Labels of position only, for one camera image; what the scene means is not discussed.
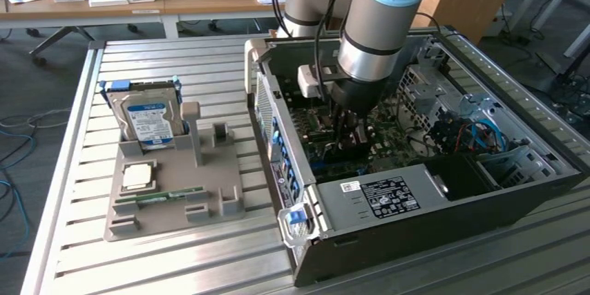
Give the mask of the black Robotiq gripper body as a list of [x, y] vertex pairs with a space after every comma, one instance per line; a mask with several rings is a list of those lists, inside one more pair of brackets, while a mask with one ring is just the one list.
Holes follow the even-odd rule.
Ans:
[[361, 82], [353, 79], [333, 81], [331, 98], [333, 102], [357, 116], [367, 116], [375, 108], [383, 94], [383, 80]]

